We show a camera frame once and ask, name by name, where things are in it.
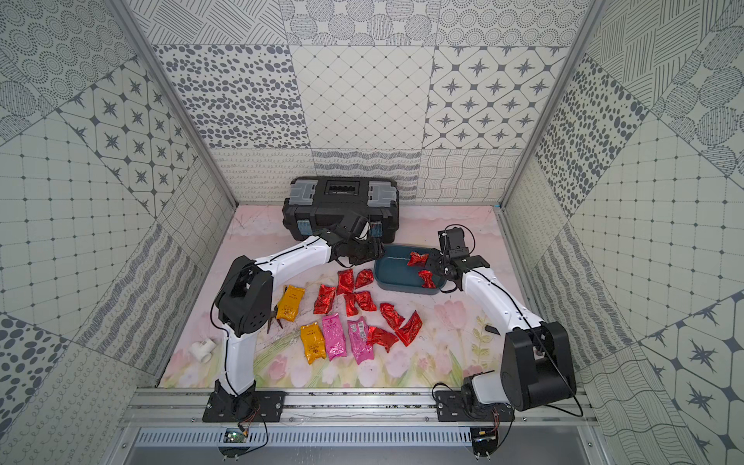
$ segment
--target patterned wall tile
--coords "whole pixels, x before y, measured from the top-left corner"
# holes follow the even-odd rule
[[[614,0],[587,54],[651,107],[730,0]]]
[[[97,464],[137,387],[155,378],[73,342],[0,440],[3,464]]]
[[[527,161],[504,214],[528,271],[568,221],[534,158]]]
[[[744,287],[744,191],[653,114],[571,218],[648,336]]]
[[[744,189],[744,11],[734,2],[653,107],[660,119]]]
[[[707,463],[637,344],[584,368],[578,378],[618,465]]]
[[[101,0],[4,1],[0,47],[53,106],[135,54]]]
[[[589,0],[443,0],[447,45],[559,45],[574,41]]]
[[[123,272],[82,330],[78,344],[159,374],[170,358],[164,341],[188,316],[202,272],[158,223],[148,231]]]
[[[641,340],[654,373],[712,464],[738,464],[744,450],[742,309],[739,291]]]
[[[36,395],[44,378],[67,350],[69,341],[40,327],[0,314],[0,444],[13,420]]]
[[[0,310],[74,335],[154,219],[56,112],[0,146]]]
[[[287,47],[162,45],[155,52],[209,147],[308,147]]]
[[[495,204],[521,150],[422,150],[416,202]]]
[[[292,46],[313,149],[420,149],[432,50]]]
[[[51,104],[0,51],[0,144],[51,111]]]
[[[314,176],[310,149],[215,149],[212,157],[238,202],[284,202],[289,183]]]
[[[173,193],[172,201],[158,216],[158,222],[204,273],[209,270],[233,213],[235,205],[197,158]]]
[[[160,44],[286,44],[278,0],[129,0],[144,35]]]
[[[196,153],[137,57],[57,111],[150,214],[160,214]]]
[[[524,149],[567,51],[436,47],[423,146]]]
[[[416,200],[420,150],[313,150],[312,158],[318,176],[390,178],[401,203]]]
[[[307,45],[434,45],[440,0],[280,0],[286,38]]]
[[[647,113],[606,70],[584,56],[535,154],[567,215],[581,205]]]
[[[530,278],[540,315],[560,322],[568,331],[577,367],[635,342],[570,224],[563,226]]]

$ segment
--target yellow snack packet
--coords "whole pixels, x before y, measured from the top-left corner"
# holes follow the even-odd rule
[[[279,318],[287,321],[294,321],[300,312],[300,300],[305,295],[305,289],[301,287],[285,286],[284,295],[279,300],[277,307],[277,320]]]
[[[309,365],[312,365],[315,359],[326,358],[325,339],[318,323],[300,326],[300,339],[305,346],[305,356]]]

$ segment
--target vent grille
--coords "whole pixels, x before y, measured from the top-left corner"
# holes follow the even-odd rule
[[[224,441],[227,428],[143,428],[138,446],[207,446]],[[230,446],[259,446],[266,441],[263,428],[251,432],[245,443]],[[267,446],[457,446],[470,445],[470,431],[459,426],[417,427],[269,427]]]

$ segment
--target blue tray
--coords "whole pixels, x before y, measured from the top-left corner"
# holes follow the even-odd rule
[[[432,280],[437,288],[427,289],[423,287],[423,279],[418,275],[423,267],[408,266],[407,264],[408,260],[411,259],[412,251],[419,254],[428,254],[432,250],[432,248],[419,246],[385,245],[385,255],[375,260],[374,263],[374,278],[377,281],[377,286],[386,291],[436,294],[447,280],[440,276],[434,276]]]

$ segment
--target pink snack packet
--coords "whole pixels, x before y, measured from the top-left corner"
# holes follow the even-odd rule
[[[346,356],[346,338],[338,313],[323,317],[323,337],[326,340],[328,360]]]
[[[354,354],[356,364],[358,365],[365,360],[374,360],[372,346],[367,344],[367,331],[369,331],[369,326],[367,325],[365,317],[362,316],[355,321],[347,320],[346,324],[349,327],[351,352]]]

